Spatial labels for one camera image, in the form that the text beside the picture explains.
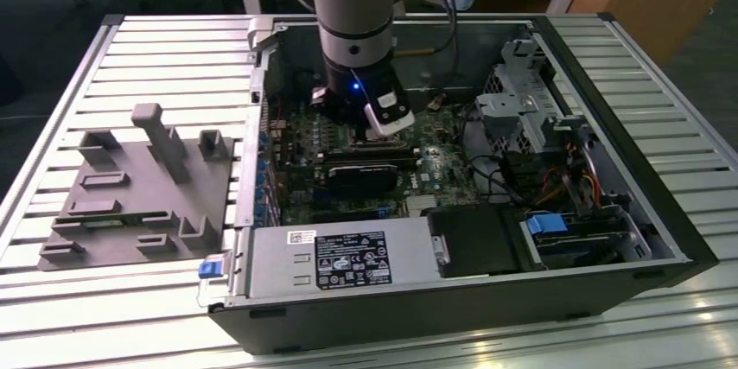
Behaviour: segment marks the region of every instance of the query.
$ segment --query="barcode sticker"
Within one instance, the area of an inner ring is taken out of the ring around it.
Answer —
[[[314,230],[310,231],[290,231],[287,233],[287,244],[313,244],[315,242]]]

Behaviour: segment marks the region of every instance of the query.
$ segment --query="blue latch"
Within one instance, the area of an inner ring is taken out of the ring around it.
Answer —
[[[223,261],[206,261],[199,265],[198,276],[200,279],[223,276]]]
[[[526,220],[529,225],[530,233],[535,235],[537,233],[546,232],[566,232],[569,228],[566,227],[565,217],[559,213],[543,213],[539,215],[533,215],[533,217]]]

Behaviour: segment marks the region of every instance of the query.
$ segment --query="blue connector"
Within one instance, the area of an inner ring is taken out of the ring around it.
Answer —
[[[223,276],[223,261],[206,261],[199,265],[198,276],[200,280]]]
[[[533,215],[529,220],[526,220],[529,225],[530,233],[535,235],[537,233],[549,233],[549,232],[566,232],[569,228],[566,227],[565,217],[559,213],[543,213]]]
[[[391,208],[391,207],[381,207],[381,208],[378,208],[379,218],[381,218],[381,219],[385,219],[385,218],[387,217],[387,215],[390,214],[390,212],[393,212],[393,208]]]

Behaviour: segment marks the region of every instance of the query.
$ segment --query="warning label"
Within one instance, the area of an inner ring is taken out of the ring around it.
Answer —
[[[390,284],[393,274],[383,232],[315,237],[319,289]]]

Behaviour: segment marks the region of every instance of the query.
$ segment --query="metal bracket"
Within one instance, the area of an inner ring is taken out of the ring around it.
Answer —
[[[273,16],[258,16],[250,21],[247,39],[250,41],[251,50],[262,52],[277,43],[275,35],[275,18]]]

